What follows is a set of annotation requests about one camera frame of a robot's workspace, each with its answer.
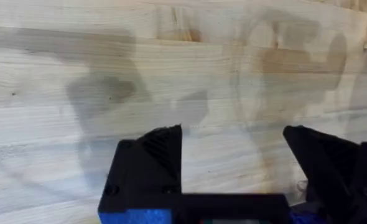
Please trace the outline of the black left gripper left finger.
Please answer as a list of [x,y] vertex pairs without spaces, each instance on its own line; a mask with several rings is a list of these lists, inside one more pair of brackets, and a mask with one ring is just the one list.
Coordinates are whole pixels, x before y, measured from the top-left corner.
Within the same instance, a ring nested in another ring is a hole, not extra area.
[[182,193],[182,127],[153,129],[137,139],[118,143],[98,206],[99,213],[127,210]]

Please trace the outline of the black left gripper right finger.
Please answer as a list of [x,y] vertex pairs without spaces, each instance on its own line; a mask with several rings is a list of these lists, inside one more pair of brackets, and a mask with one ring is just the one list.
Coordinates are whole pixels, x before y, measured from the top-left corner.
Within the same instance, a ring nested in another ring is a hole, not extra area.
[[283,136],[329,223],[367,223],[367,142],[355,143],[305,126]]

